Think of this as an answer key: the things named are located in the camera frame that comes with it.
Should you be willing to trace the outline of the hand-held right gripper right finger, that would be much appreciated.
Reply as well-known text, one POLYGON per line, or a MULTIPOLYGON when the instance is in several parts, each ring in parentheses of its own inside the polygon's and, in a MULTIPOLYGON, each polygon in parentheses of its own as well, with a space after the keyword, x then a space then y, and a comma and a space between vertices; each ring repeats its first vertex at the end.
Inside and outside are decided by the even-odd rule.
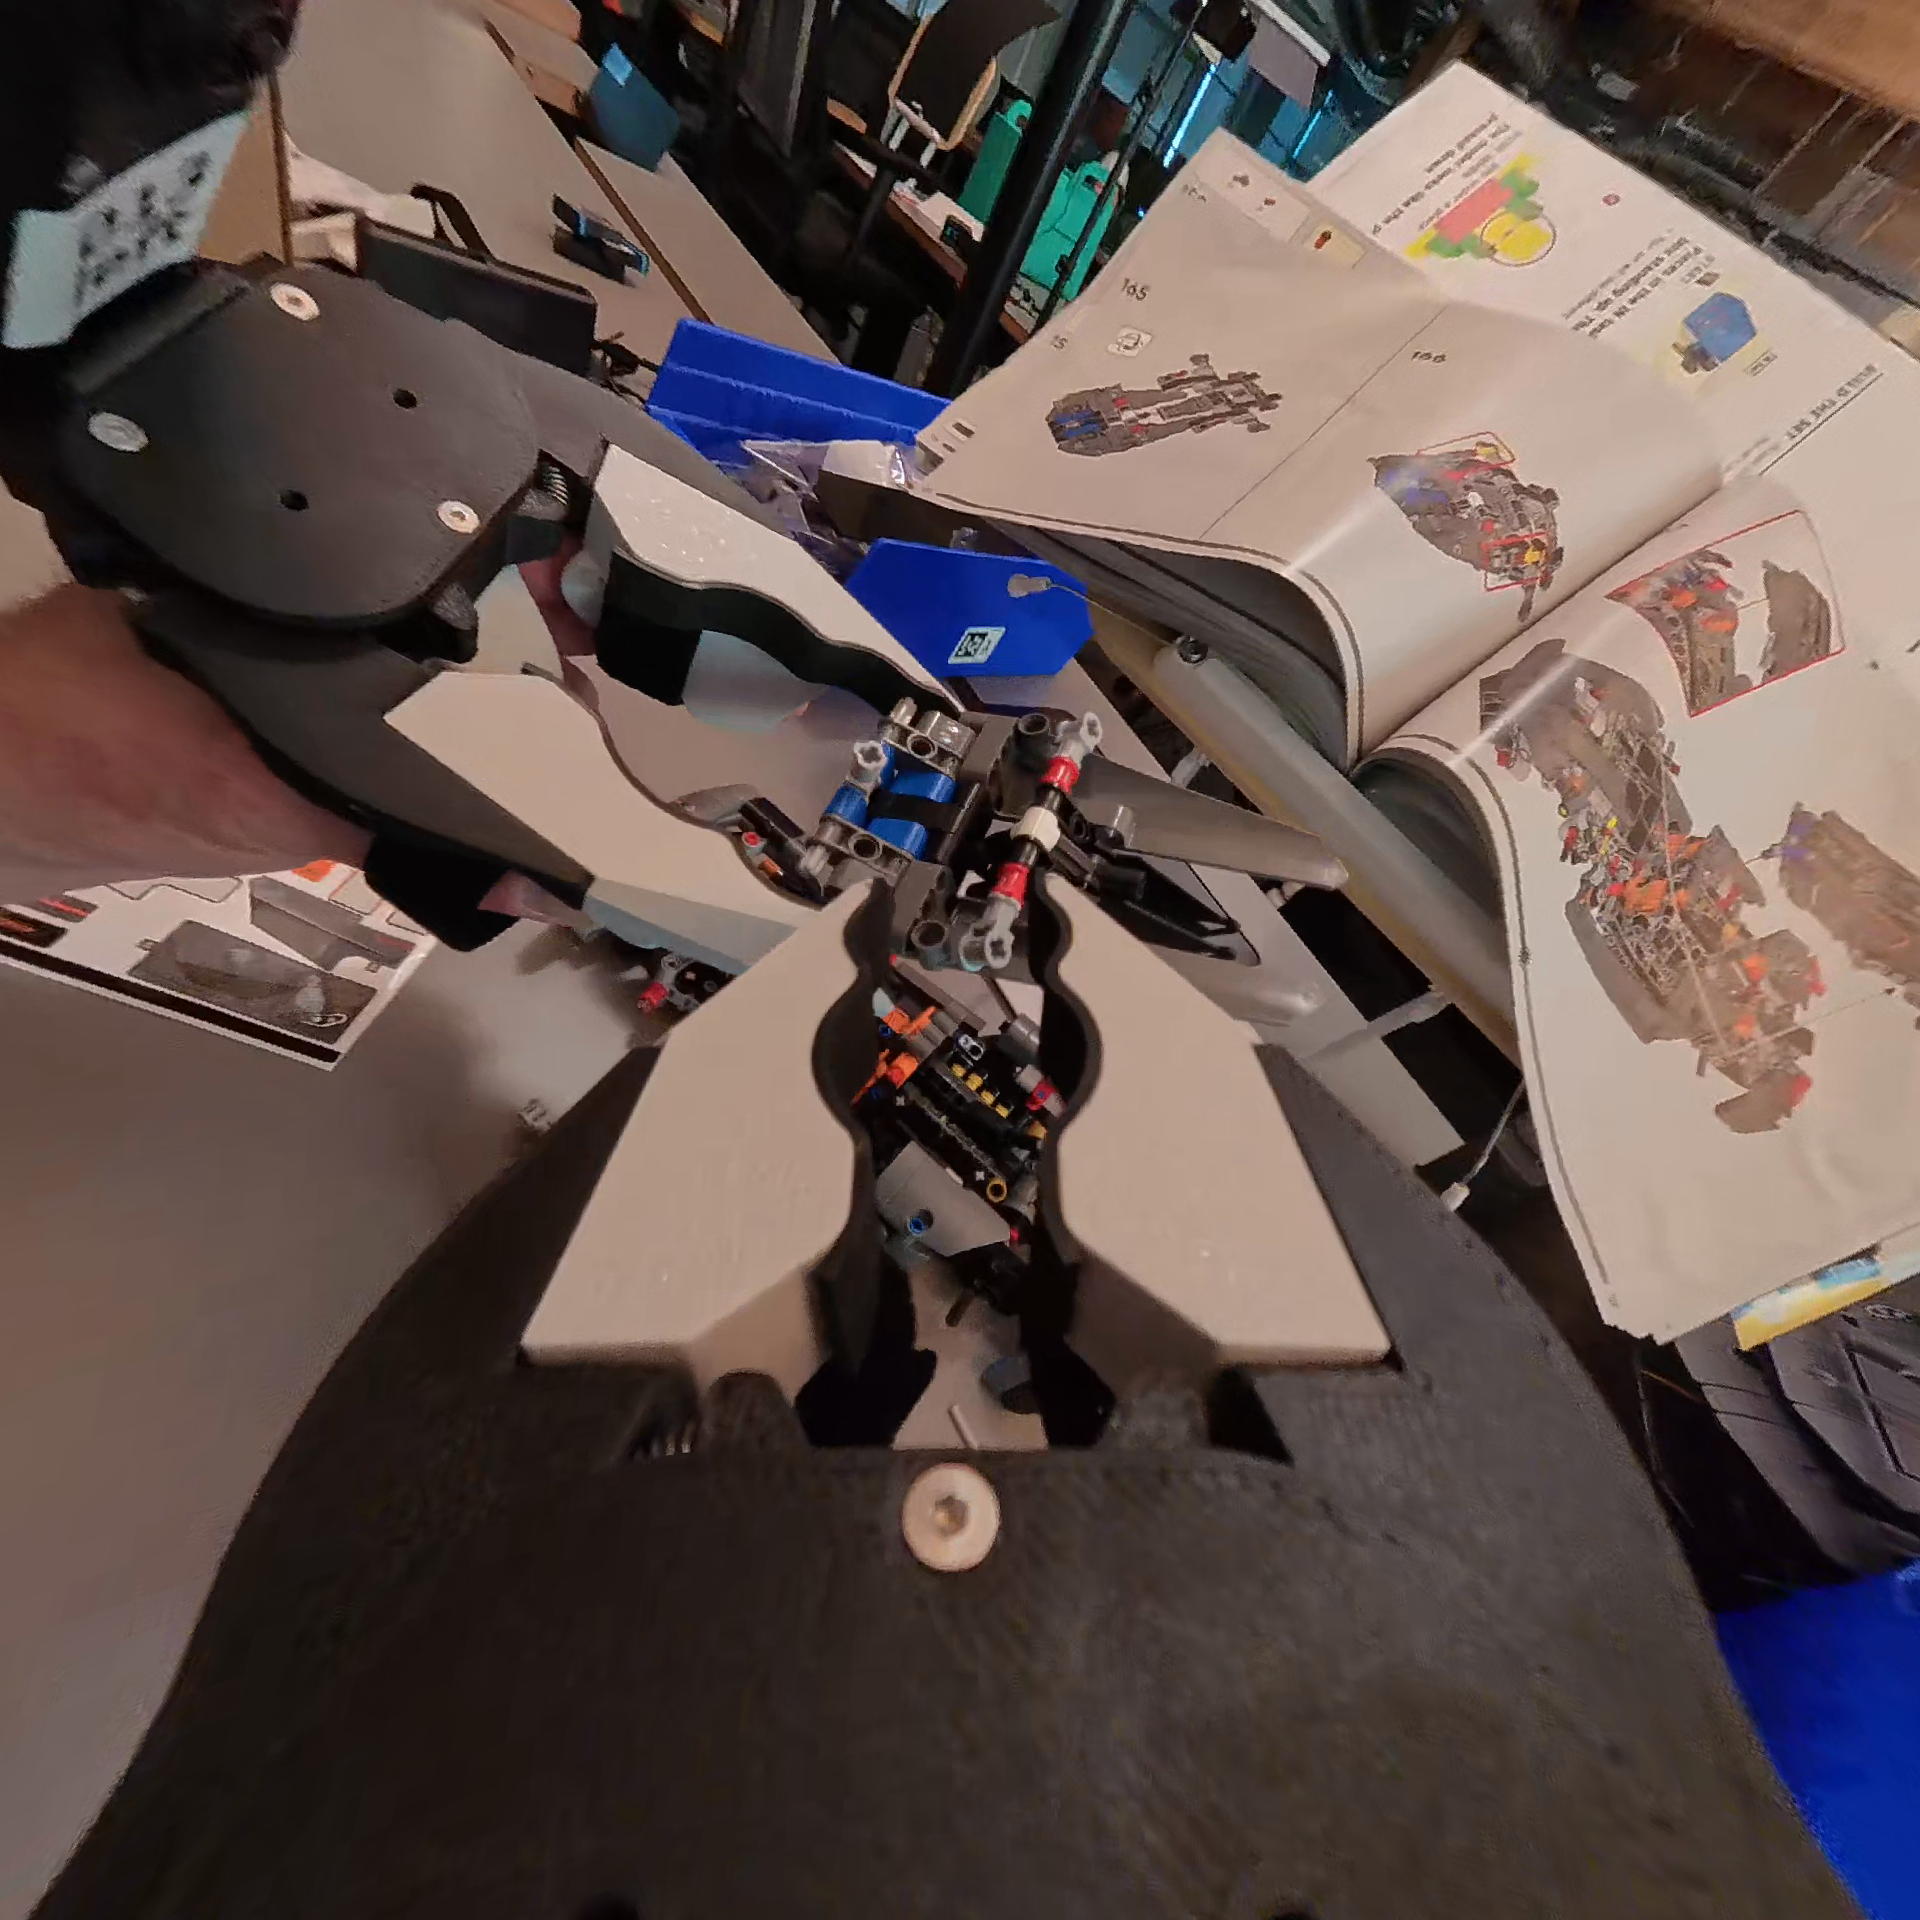
POLYGON ((1022 1308, 1044 1444, 1283 1450, 1294 1411, 1388 1401, 1391 1336, 1257 1033, 1059 881, 1031 948, 1064 1092, 1022 1308))

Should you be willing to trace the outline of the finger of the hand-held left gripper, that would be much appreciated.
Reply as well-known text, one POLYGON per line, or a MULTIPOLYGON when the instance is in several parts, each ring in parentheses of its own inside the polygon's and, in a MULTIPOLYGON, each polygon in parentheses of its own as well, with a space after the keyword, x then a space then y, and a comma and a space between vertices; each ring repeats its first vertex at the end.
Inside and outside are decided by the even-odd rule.
POLYGON ((595 476, 563 602, 598 670, 655 704, 685 704, 702 640, 717 635, 803 689, 833 689, 877 714, 907 701, 961 714, 949 686, 800 544, 623 448, 611 448, 595 476))
POLYGON ((633 941, 749 969, 817 910, 776 891, 734 844, 649 797, 598 718, 539 675, 431 677, 388 726, 584 870, 583 907, 633 941))

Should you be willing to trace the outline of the black lego car chassis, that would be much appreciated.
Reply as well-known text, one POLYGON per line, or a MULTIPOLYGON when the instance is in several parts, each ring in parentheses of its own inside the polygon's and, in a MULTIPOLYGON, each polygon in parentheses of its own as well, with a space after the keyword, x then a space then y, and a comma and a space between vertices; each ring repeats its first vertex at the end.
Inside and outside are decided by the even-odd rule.
MULTIPOLYGON (((716 966, 669 950, 640 1005, 685 1018, 685 972, 716 966)), ((1038 1427, 999 1436, 1005 1418, 982 1372, 1024 1346, 1022 1308, 1036 1272, 1041 1150, 1064 1092, 1041 1062, 1038 1024, 992 1026, 918 988, 889 963, 872 997, 877 1062, 855 1114, 872 1147, 881 1252, 910 1296, 916 1349, 932 1360, 896 1448, 1022 1450, 1038 1427)))

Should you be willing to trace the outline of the blue grey lego sub-assembly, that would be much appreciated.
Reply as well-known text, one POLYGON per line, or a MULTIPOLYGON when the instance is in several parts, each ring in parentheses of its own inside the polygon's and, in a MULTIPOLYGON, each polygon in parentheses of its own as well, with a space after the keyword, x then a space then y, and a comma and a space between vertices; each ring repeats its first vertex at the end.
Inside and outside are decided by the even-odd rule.
POLYGON ((1315 835, 1137 776, 1102 748, 1094 710, 949 718, 901 701, 855 742, 815 822, 749 789, 716 817, 757 875, 821 905, 884 881, 896 955, 920 969, 1025 974, 1044 881, 1088 897, 1164 953, 1231 963, 1241 925, 1183 873, 1337 891, 1345 865, 1315 835))

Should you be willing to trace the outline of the clear bag of lego pieces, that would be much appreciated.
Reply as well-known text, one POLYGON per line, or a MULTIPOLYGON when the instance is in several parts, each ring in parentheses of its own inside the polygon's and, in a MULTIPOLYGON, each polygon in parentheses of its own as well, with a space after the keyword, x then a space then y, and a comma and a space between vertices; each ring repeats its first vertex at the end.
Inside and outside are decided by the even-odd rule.
POLYGON ((747 434, 731 466, 741 490, 800 541, 910 540, 928 458, 915 441, 747 434))

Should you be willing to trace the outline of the lego sticker sheet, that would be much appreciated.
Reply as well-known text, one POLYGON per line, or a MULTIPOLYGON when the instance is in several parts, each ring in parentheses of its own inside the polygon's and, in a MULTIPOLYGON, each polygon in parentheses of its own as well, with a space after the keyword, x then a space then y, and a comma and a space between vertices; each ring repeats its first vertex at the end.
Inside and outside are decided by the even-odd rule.
POLYGON ((437 941, 337 860, 119 881, 3 905, 4 965, 323 1070, 437 941))

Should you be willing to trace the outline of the open lego instruction booklet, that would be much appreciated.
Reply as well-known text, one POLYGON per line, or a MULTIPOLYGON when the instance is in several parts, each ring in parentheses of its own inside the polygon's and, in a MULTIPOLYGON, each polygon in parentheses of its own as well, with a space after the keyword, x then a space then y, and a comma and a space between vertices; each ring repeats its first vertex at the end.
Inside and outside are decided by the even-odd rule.
POLYGON ((1852 417, 1728 476, 1653 374, 1227 137, 918 446, 1500 907, 1608 1323, 1916 1275, 1916 461, 1852 417))

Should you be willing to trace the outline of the person's left hand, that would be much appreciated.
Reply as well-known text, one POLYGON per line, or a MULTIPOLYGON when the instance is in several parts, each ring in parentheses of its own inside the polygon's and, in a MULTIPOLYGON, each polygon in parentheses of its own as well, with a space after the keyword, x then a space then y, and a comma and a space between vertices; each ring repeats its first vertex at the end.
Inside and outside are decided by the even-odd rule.
POLYGON ((367 837, 296 796, 200 689, 148 659, 119 596, 64 584, 3 616, 3 898, 224 881, 367 837))

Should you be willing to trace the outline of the blue plastic bin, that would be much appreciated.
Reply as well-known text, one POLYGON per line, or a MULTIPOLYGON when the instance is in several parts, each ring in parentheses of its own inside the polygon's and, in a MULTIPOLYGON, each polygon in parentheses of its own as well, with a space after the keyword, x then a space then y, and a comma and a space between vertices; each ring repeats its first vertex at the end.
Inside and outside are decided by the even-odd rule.
POLYGON ((1869 1918, 1917 1916, 1917 1566, 1720 1613, 1764 1749, 1869 1918))
POLYGON ((751 441, 907 446, 944 408, 936 394, 699 320, 676 325, 644 401, 654 421, 725 468, 742 466, 751 441))

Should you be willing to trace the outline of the blue bin with tag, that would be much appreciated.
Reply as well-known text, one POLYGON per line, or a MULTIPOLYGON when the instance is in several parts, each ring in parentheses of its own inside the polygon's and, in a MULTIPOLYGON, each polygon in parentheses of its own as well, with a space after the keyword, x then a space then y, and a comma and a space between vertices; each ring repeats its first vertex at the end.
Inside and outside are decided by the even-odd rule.
POLYGON ((1094 635, 1085 587, 1029 556, 877 540, 844 587, 944 681, 1051 681, 1094 635))

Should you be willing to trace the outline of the cardboard box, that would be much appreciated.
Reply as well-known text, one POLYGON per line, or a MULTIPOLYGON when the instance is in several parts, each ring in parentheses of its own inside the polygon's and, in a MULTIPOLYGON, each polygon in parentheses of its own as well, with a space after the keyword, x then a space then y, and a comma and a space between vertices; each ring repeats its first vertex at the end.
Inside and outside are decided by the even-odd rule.
POLYGON ((358 269, 357 228, 363 182, 304 154, 283 128, 277 82, 255 102, 235 139, 211 204, 198 257, 239 267, 255 259, 358 269))

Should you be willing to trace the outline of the black metal pole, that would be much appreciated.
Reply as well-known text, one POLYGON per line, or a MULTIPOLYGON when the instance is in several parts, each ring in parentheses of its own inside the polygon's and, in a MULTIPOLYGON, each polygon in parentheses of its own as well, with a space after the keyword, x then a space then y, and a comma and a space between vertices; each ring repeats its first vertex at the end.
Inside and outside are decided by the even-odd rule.
POLYGON ((1132 12, 1132 3, 1078 3, 1067 14, 1024 139, 928 360, 926 394, 956 398, 999 339, 1005 298, 1039 225, 1049 187, 1088 121, 1132 12))

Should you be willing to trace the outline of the green plastic parts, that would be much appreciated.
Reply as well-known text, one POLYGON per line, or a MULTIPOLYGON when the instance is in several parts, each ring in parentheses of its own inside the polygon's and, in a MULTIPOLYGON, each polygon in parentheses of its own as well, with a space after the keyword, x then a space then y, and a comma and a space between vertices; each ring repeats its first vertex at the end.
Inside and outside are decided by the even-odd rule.
MULTIPOLYGON (((1013 168, 1033 115, 1033 102, 1013 97, 996 108, 980 137, 980 148, 961 182, 958 206, 971 219, 971 233, 985 233, 985 225, 1000 197, 1003 180, 1013 168)), ((1054 179, 1039 225, 1025 246, 1015 298, 1031 312, 1039 312, 1054 282, 1061 276, 1067 257, 1078 246, 1094 214, 1099 193, 1120 168, 1120 145, 1129 125, 1129 102, 1102 89, 1088 112, 1088 121, 1054 179)))

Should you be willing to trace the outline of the black chair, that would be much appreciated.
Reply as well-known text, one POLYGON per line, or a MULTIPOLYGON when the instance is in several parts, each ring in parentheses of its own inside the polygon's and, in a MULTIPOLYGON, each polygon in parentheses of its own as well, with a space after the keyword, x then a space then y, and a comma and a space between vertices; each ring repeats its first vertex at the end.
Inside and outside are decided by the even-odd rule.
POLYGON ((916 25, 887 82, 877 141, 951 154, 992 102, 1000 56, 1059 24, 1046 3, 940 5, 916 25))

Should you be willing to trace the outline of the printed instruction sheet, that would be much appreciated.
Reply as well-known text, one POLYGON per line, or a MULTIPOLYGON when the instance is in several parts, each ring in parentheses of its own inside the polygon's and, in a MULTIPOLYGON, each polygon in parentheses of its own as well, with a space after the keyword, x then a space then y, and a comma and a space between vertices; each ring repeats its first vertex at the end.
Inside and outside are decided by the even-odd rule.
POLYGON ((1535 105, 1448 64, 1312 193, 1447 300, 1534 320, 1654 378, 1728 476, 1859 417, 1916 461, 1916 364, 1807 280, 1535 105))

